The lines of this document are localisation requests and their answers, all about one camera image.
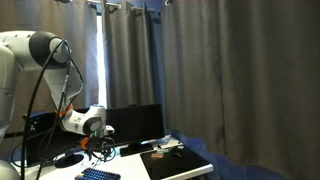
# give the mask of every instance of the desk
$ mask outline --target desk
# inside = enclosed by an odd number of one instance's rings
[[[150,141],[154,149],[157,145],[160,145],[162,148],[168,148],[179,144],[179,141],[171,136],[166,136],[165,138],[157,141]],[[121,175],[121,180],[148,180],[149,175],[146,171],[144,164],[141,160],[140,154],[134,154],[130,156],[121,157],[119,155],[119,149],[117,148],[117,155],[115,158],[108,162],[97,161],[97,159],[92,158],[89,161],[89,158],[85,156],[82,162],[73,165],[68,168],[57,169],[54,166],[46,167],[42,169],[41,180],[67,180],[74,179],[81,171],[88,167],[94,167],[99,170],[109,171],[113,173],[118,173]],[[36,177],[38,167],[32,167],[26,170],[27,180],[33,180]],[[211,164],[187,171],[178,175],[174,175],[166,178],[167,180],[172,179],[188,179],[195,176],[199,176],[208,172],[213,171],[213,166]]]

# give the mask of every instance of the computer monitor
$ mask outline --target computer monitor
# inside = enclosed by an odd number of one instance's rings
[[[76,111],[85,113],[88,109]],[[41,113],[30,119],[30,133],[27,136],[26,143],[27,166],[41,163],[55,117],[56,113],[51,112]],[[75,154],[75,152],[81,150],[79,142],[85,137],[84,135],[63,131],[60,126],[57,126],[44,157],[44,166],[54,165],[57,168],[64,168],[79,163],[84,157]],[[55,160],[61,154],[64,154],[64,156]]]
[[[145,142],[165,136],[160,104],[107,109],[107,125],[115,129],[114,146],[128,145],[120,149],[121,156],[153,150]]]

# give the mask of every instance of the black cable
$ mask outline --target black cable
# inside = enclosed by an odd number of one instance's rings
[[[22,127],[23,123],[24,123],[24,121],[22,121],[22,123],[20,124],[20,126],[18,127],[17,131],[15,132],[15,134],[14,134],[14,136],[13,136],[13,139],[12,139],[12,142],[11,142],[11,145],[10,145],[10,150],[9,150],[9,152],[11,152],[11,150],[12,150],[12,147],[13,147],[14,141],[15,141],[15,139],[16,139],[16,137],[17,137],[18,131],[19,131],[20,128]]]
[[[27,111],[27,117],[26,117],[26,122],[25,122],[25,125],[24,125],[24,135],[23,135],[23,138],[22,138],[22,150],[21,150],[21,168],[20,168],[20,173],[21,173],[21,179],[24,180],[24,176],[25,176],[25,164],[24,164],[24,160],[25,160],[25,151],[26,151],[26,138],[27,138],[27,134],[29,132],[29,122],[30,122],[30,115],[31,115],[31,111],[32,111],[32,106],[33,106],[33,103],[34,103],[34,100],[35,100],[35,97],[36,97],[36,94],[37,94],[37,91],[39,89],[39,85],[40,85],[40,82],[41,82],[41,79],[43,77],[43,74],[45,72],[45,70],[47,69],[48,65],[49,65],[49,62],[51,60],[51,58],[53,57],[53,54],[57,51],[57,49],[59,48],[59,46],[63,43],[63,42],[66,42],[65,40],[61,40],[59,42],[59,44],[55,47],[55,49],[50,53],[50,55],[48,56],[48,58],[46,59],[45,63],[44,63],[44,66],[42,67],[41,69],[41,72],[40,72],[40,75],[37,79],[37,82],[36,82],[36,86],[33,90],[33,93],[32,93],[32,96],[31,96],[31,99],[30,99],[30,102],[29,102],[29,106],[28,106],[28,111]]]
[[[83,84],[83,78],[82,78],[82,75],[81,75],[78,67],[77,67],[76,64],[74,63],[73,59],[71,59],[71,62],[73,63],[73,65],[74,65],[74,67],[75,67],[75,69],[76,69],[76,71],[77,71],[77,73],[78,73],[78,75],[79,75],[79,77],[80,77],[81,83]],[[78,94],[79,94],[79,93],[77,93],[77,94],[70,100],[70,103],[69,103],[69,105],[68,105],[67,107],[69,107],[69,106],[72,104],[72,102],[74,101],[74,99],[77,97]],[[45,136],[42,138],[42,140],[41,140],[41,142],[40,142],[40,144],[42,144],[43,140],[45,139],[45,137],[47,137],[47,136],[49,135],[49,132],[50,132],[50,131],[52,131],[52,128],[50,128],[50,129],[48,129],[48,130],[46,130],[46,131],[43,131],[43,132],[41,132],[41,133],[39,133],[39,134],[33,135],[33,136],[31,136],[31,137],[28,137],[27,139],[36,138],[36,137],[38,137],[38,136],[46,133]],[[17,164],[13,161],[14,152],[15,152],[16,149],[19,147],[19,145],[21,145],[21,143],[19,143],[19,144],[15,147],[15,149],[12,151],[12,153],[11,153],[11,162],[12,162],[14,165],[16,165],[17,167],[22,167],[22,166],[17,165]]]
[[[15,152],[21,144],[22,144],[22,143],[19,143],[19,144],[13,149],[13,152]],[[70,148],[72,148],[72,147],[75,147],[75,146],[77,146],[77,145],[79,145],[79,144],[80,144],[80,142],[70,143],[70,144],[64,146],[60,151],[58,151],[57,153],[55,153],[55,155],[52,155],[51,157],[47,157],[45,160],[53,159],[53,158],[59,156],[61,153],[65,152],[66,150],[68,150],[68,149],[70,149]],[[16,162],[14,162],[14,161],[11,161],[11,163],[14,164],[14,165],[17,166],[17,167],[21,167],[20,165],[18,165],[18,164],[17,164]],[[39,162],[39,163],[35,163],[35,164],[33,164],[33,165],[30,165],[30,166],[26,166],[26,168],[34,167],[34,166],[37,166],[37,165],[40,165],[40,162]]]
[[[114,141],[113,138],[107,137],[107,136],[103,137],[103,139],[104,139],[105,141],[108,140],[108,141],[112,142],[111,144],[110,144],[110,143],[107,144],[107,147],[104,147],[103,150],[101,150],[100,153],[104,156],[103,159],[100,158],[100,157],[98,157],[98,156],[94,153],[94,150],[89,149],[89,151],[90,151],[90,153],[91,153],[95,158],[97,158],[97,159],[100,160],[100,161],[103,161],[103,162],[111,161],[111,160],[114,159],[114,157],[116,156],[116,150],[115,150],[115,148],[114,148],[115,141]]]
[[[79,75],[79,77],[80,77],[80,82],[82,83],[82,86],[84,86],[84,81],[83,81],[82,75],[81,75],[81,73],[80,73],[77,65],[74,63],[74,61],[73,61],[72,58],[71,58],[71,63],[73,64],[74,68],[76,69],[76,71],[77,71],[77,73],[78,73],[78,75]],[[76,99],[76,97],[77,97],[78,95],[79,95],[79,93],[77,93],[74,97],[72,97],[72,99],[70,100],[70,103],[69,103],[69,105],[68,105],[67,107],[69,107],[69,106],[72,104],[72,102]]]
[[[28,137],[27,140],[30,140],[30,139],[33,139],[33,138],[42,136],[43,134],[46,133],[46,134],[44,135],[44,137],[42,138],[42,139],[44,139],[51,130],[52,130],[52,128],[47,129],[47,130],[45,130],[45,131],[43,131],[43,132],[40,132],[40,133],[38,133],[38,134],[34,134],[34,135]],[[13,160],[13,155],[14,155],[15,151],[17,150],[17,148],[18,148],[21,144],[22,144],[22,142],[19,143],[19,144],[13,149],[13,151],[10,150],[10,151],[11,151],[11,155],[10,155],[11,163],[14,164],[14,165],[17,166],[17,167],[21,167],[21,166],[20,166],[20,165],[17,165],[17,164],[14,162],[14,160]]]
[[[52,132],[52,128],[50,128],[50,131],[47,131],[46,134],[41,138],[36,151],[39,151],[39,149],[42,147],[43,141],[47,138],[48,135],[50,135],[50,132]]]
[[[69,57],[68,57],[68,66],[67,66],[67,73],[66,73],[66,80],[65,80],[65,84],[63,85],[63,88],[62,88],[62,93],[61,93],[61,97],[60,97],[60,101],[59,101],[59,105],[58,105],[58,109],[57,109],[57,114],[56,114],[56,119],[54,121],[54,124],[53,124],[53,128],[52,128],[52,131],[50,133],[50,136],[49,136],[49,140],[48,140],[48,143],[47,143],[47,146],[44,150],[44,158],[42,159],[41,161],[41,164],[40,164],[40,167],[39,167],[39,170],[38,170],[38,173],[37,173],[37,180],[40,178],[40,174],[41,174],[41,171],[42,171],[42,167],[43,167],[43,164],[45,162],[45,156],[47,154],[47,151],[48,151],[48,148],[49,148],[49,145],[51,143],[51,140],[52,140],[52,137],[53,137],[53,134],[54,134],[54,130],[56,128],[56,125],[60,122],[59,118],[60,118],[60,110],[61,110],[61,107],[62,107],[62,103],[63,103],[63,100],[65,98],[65,96],[67,95],[66,94],[66,87],[67,87],[67,82],[68,82],[68,77],[69,77],[69,73],[70,73],[70,66],[71,66],[71,63],[70,63],[70,49],[68,47],[68,50],[69,50]]]

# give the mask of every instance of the blue keyboard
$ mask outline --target blue keyboard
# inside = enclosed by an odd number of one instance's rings
[[[101,171],[98,169],[87,168],[77,175],[74,179],[76,180],[119,180],[120,174]]]

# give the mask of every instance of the curtain rod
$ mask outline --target curtain rod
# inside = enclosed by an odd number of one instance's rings
[[[90,4],[101,4],[101,2],[99,0],[87,0],[88,3]],[[106,3],[107,6],[115,6],[119,9],[121,9],[121,5],[120,4],[114,4],[114,3]],[[131,10],[140,10],[142,11],[143,8],[138,8],[138,7],[131,7]],[[155,13],[155,9],[153,8],[148,8],[147,9],[148,13]]]

